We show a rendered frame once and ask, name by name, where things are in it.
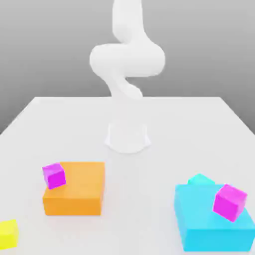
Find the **small yellow cube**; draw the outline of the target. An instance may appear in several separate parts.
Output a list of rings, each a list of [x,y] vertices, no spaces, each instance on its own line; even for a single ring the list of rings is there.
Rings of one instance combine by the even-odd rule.
[[[0,250],[17,247],[18,226],[16,220],[0,222]]]

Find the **small magenta cube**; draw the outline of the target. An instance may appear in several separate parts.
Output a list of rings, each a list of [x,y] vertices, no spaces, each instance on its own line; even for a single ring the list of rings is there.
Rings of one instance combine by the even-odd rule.
[[[225,184],[215,196],[213,212],[235,222],[245,208],[247,196],[246,192]]]
[[[44,180],[49,190],[66,184],[65,172],[60,163],[54,163],[42,168]]]

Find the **large orange box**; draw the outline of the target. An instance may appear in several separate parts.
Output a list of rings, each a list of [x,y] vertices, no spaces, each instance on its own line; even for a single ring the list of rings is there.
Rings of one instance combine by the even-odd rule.
[[[42,198],[47,216],[98,216],[105,188],[103,162],[60,162],[66,184],[46,189]]]

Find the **small turquoise cube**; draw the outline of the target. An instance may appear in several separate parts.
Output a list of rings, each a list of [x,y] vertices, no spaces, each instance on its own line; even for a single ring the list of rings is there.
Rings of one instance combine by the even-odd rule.
[[[203,174],[196,174],[188,180],[188,185],[215,185],[215,181]]]

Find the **large cyan box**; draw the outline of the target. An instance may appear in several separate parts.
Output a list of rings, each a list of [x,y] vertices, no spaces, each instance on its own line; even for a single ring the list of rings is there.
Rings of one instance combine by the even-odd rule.
[[[213,212],[222,185],[179,184],[174,210],[186,252],[248,252],[255,239],[255,223],[247,210],[235,222]]]

